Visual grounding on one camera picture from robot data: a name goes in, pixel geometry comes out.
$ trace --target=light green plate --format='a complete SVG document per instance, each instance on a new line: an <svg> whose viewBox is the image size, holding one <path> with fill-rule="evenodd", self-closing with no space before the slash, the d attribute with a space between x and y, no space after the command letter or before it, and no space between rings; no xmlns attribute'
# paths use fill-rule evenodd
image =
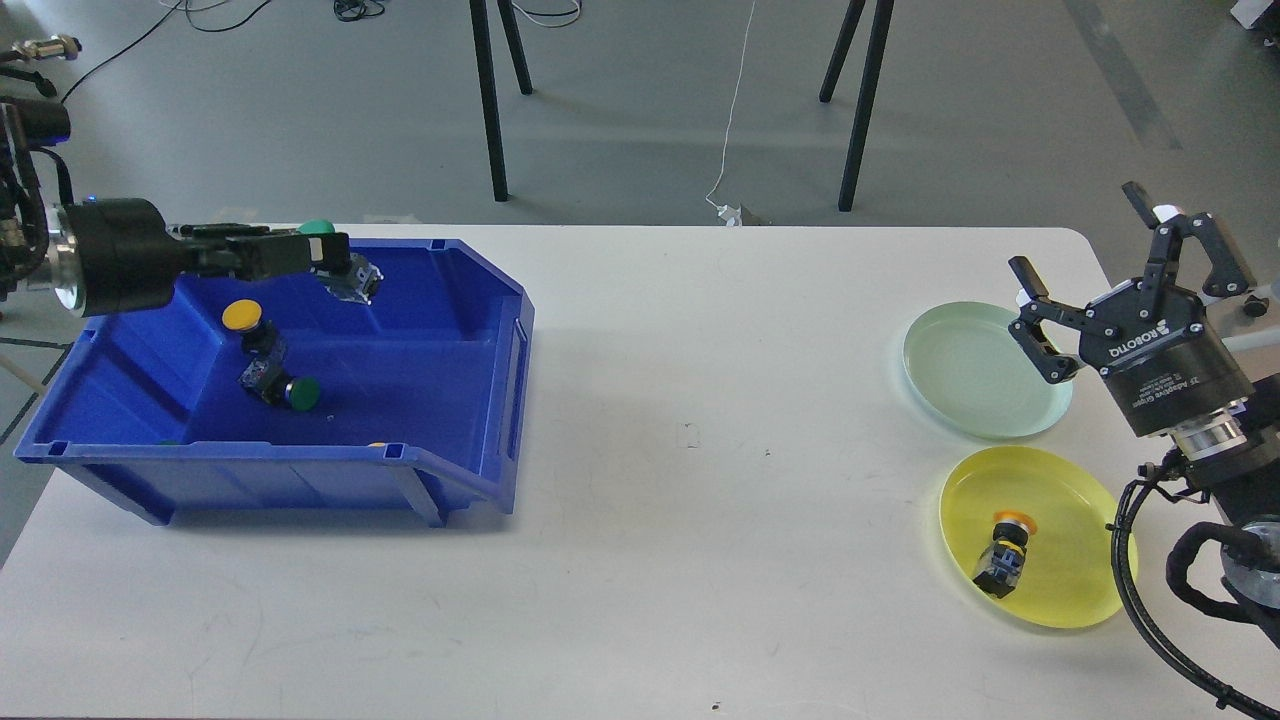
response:
<svg viewBox="0 0 1280 720"><path fill-rule="evenodd" d="M1071 383L1046 383L1009 334L1014 318L986 302L948 302L916 318L902 345L906 377L924 405L984 439L1036 434L1071 405Z"/></svg>
<svg viewBox="0 0 1280 720"><path fill-rule="evenodd" d="M996 600L974 585L978 557L991 544L992 515L1016 510L1038 525L1027 543L1018 588ZM1116 501L1083 468L1043 450L1004 446L975 452L956 465L942 487L942 539L973 592L1028 623L1087 628L1120 610L1111 578L1111 533ZM1129 562L1138 566L1137 542Z"/></svg>

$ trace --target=electrical component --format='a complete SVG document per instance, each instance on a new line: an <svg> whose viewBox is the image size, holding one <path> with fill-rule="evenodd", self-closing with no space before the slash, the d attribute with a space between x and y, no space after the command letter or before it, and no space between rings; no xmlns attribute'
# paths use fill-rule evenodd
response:
<svg viewBox="0 0 1280 720"><path fill-rule="evenodd" d="M22 40L13 44L13 51L23 60L45 60L49 58L67 58L74 60L83 50L79 40L69 35L55 35L49 40Z"/></svg>
<svg viewBox="0 0 1280 720"><path fill-rule="evenodd" d="M1027 564L1027 543L1036 534L1036 521L1015 510L1000 510L993 516L991 544L978 559L973 583L982 592L1002 598L1018 588Z"/></svg>
<svg viewBox="0 0 1280 720"><path fill-rule="evenodd" d="M239 333L241 351L252 357L239 375L239 386L268 405L306 413L320 401L315 378L296 378L284 369L288 346L275 324L262 319L262 306L237 300L223 310L223 327Z"/></svg>

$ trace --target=table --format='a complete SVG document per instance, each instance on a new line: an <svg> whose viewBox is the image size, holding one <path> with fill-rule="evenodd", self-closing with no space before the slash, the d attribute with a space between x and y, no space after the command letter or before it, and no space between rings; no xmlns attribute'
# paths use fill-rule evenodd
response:
<svg viewBox="0 0 1280 720"><path fill-rule="evenodd" d="M535 306L516 514L198 516L154 528L55 473L0 569L0 715L1204 717L1121 616L1050 632L945 557L937 493L988 443L910 397L934 305L1106 290L1065 229L342 228L461 237ZM1094 374L1029 438L1112 492L1134 439ZM1151 611L1276 702L1261 633L1199 618L1139 520ZM1216 561L1193 582L1211 587Z"/></svg>

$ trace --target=yellow push button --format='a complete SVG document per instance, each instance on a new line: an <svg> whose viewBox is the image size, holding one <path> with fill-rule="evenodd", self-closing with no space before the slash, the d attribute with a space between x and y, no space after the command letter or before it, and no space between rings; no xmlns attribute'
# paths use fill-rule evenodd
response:
<svg viewBox="0 0 1280 720"><path fill-rule="evenodd" d="M237 300L223 310L223 327L238 333L251 331L262 320L262 306L252 300Z"/></svg>

